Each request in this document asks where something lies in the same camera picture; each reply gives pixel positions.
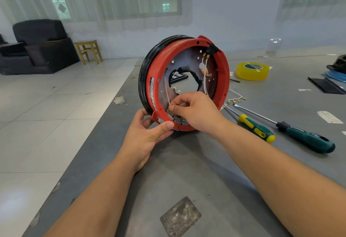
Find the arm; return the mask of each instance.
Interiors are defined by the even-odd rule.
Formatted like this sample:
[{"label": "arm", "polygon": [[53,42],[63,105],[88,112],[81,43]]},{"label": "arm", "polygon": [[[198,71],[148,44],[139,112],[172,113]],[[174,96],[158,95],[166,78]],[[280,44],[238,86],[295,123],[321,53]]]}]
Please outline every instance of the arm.
[{"label": "arm", "polygon": [[344,188],[228,121],[201,92],[179,95],[171,105],[224,146],[293,236],[346,236]]},{"label": "arm", "polygon": [[147,130],[154,120],[136,113],[118,155],[90,183],[44,237],[114,237],[133,175],[147,162],[154,145],[170,136],[173,122]]}]

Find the packing tape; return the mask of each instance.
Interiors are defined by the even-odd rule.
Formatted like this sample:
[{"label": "packing tape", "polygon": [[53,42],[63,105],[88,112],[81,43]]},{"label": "packing tape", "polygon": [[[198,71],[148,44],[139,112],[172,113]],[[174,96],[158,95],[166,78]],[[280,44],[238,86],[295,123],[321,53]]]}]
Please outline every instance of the packing tape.
[{"label": "packing tape", "polygon": [[237,77],[244,80],[265,80],[268,76],[269,66],[257,62],[244,62],[238,64]]}]

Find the black coiled cable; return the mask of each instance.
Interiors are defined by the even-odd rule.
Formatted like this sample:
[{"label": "black coiled cable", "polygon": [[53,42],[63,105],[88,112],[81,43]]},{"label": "black coiled cable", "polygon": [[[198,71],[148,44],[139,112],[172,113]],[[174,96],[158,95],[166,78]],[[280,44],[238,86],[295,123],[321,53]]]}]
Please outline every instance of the black coiled cable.
[{"label": "black coiled cable", "polygon": [[147,54],[145,57],[141,70],[139,71],[138,76],[138,92],[139,92],[139,98],[141,99],[141,102],[145,108],[145,110],[151,115],[153,114],[153,109],[150,107],[148,98],[147,98],[147,91],[146,91],[146,81],[147,81],[147,74],[150,68],[151,63],[156,58],[156,56],[169,44],[182,40],[182,39],[188,39],[193,38],[185,35],[175,35],[168,38],[165,38],[164,40],[160,41],[158,44],[156,44]]}]

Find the red ring housing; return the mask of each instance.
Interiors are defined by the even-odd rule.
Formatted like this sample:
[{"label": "red ring housing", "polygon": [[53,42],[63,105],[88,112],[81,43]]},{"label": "red ring housing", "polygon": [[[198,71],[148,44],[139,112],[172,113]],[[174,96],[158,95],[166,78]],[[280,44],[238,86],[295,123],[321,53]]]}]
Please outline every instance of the red ring housing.
[{"label": "red ring housing", "polygon": [[[157,123],[160,123],[158,118],[162,119],[163,121],[171,121],[170,117],[168,117],[165,109],[161,105],[159,95],[158,95],[158,85],[160,81],[162,80],[162,76],[168,64],[175,58],[176,55],[178,55],[183,50],[188,49],[190,47],[196,47],[196,46],[209,47],[208,42],[213,43],[205,36],[198,36],[197,38],[175,41],[171,43],[170,45],[168,45],[167,47],[165,47],[151,63],[148,74],[147,74],[146,91],[147,91],[147,98],[148,98],[149,104],[154,111],[152,117]],[[221,50],[219,50],[218,52],[214,54],[214,60],[217,65],[218,82],[217,82],[215,95],[213,97],[213,102],[215,103],[216,107],[220,109],[226,99],[228,88],[229,88],[229,67],[228,67],[226,56]],[[153,85],[153,96],[154,96],[154,103],[156,105],[157,110],[155,110],[152,104],[152,100],[150,99],[151,98],[151,94],[150,94],[151,78],[154,78],[155,80]],[[195,128],[193,128],[190,125],[185,126],[175,122],[174,122],[174,129],[181,130],[181,131],[195,130]]]}]

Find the screwdriver handle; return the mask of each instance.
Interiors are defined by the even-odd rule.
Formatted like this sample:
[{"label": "screwdriver handle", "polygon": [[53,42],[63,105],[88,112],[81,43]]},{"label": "screwdriver handle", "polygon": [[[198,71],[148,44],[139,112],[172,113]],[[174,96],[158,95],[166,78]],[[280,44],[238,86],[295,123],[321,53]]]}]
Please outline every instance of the screwdriver handle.
[{"label": "screwdriver handle", "polygon": [[265,126],[259,125],[258,123],[254,122],[253,120],[249,119],[245,114],[240,115],[238,120],[239,122],[244,123],[246,126],[248,126],[253,134],[265,140],[267,143],[274,142],[274,134]]},{"label": "screwdriver handle", "polygon": [[335,149],[335,144],[333,142],[316,133],[307,132],[305,130],[293,127],[284,121],[278,122],[276,126],[278,127],[279,131],[286,133],[288,136],[304,144],[314,152],[331,153]]}]

